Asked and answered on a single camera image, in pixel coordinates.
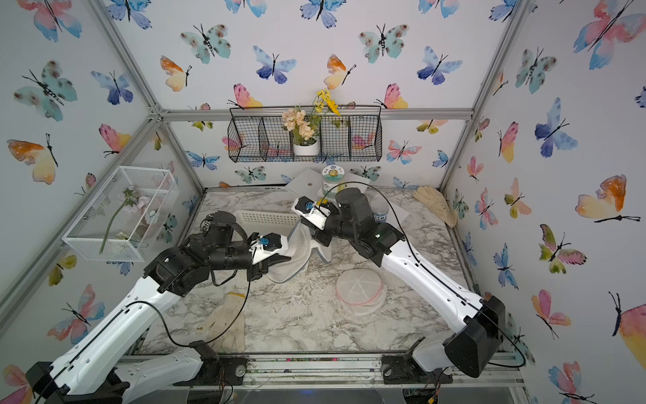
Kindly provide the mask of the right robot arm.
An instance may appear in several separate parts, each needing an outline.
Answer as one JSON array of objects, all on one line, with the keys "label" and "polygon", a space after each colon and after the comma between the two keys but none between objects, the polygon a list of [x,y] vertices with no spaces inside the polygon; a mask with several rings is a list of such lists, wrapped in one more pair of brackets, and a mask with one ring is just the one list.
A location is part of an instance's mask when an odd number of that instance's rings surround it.
[{"label": "right robot arm", "polygon": [[410,352],[425,372],[453,366],[479,377],[501,346],[506,308],[497,298],[484,299],[454,282],[411,244],[401,230],[376,222],[367,196],[357,188],[340,191],[335,202],[323,206],[306,196],[292,206],[314,239],[324,246],[347,240],[365,259],[403,280],[444,319],[451,335],[422,339]]}]

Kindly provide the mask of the white mesh laundry bag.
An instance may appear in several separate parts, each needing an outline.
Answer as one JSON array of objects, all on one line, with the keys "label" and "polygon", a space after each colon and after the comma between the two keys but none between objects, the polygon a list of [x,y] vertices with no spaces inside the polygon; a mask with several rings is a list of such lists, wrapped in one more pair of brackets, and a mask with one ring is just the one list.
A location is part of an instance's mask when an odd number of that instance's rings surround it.
[{"label": "white mesh laundry bag", "polygon": [[348,269],[336,281],[336,298],[345,311],[357,317],[380,310],[387,291],[383,279],[372,269]]}]

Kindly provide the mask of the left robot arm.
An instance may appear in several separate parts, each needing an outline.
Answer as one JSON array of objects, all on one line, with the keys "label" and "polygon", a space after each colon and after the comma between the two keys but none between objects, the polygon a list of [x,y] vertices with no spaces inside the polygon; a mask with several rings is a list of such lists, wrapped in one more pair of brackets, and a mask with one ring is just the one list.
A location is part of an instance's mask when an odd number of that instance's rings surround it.
[{"label": "left robot arm", "polygon": [[286,236],[246,234],[234,215],[208,215],[200,232],[179,247],[161,252],[133,289],[89,335],[52,362],[38,362],[26,379],[43,403],[127,403],[163,387],[213,375],[221,380],[213,339],[177,343],[177,351],[132,368],[118,364],[136,340],[166,309],[215,272],[246,272],[260,279],[275,264],[291,260]]}]

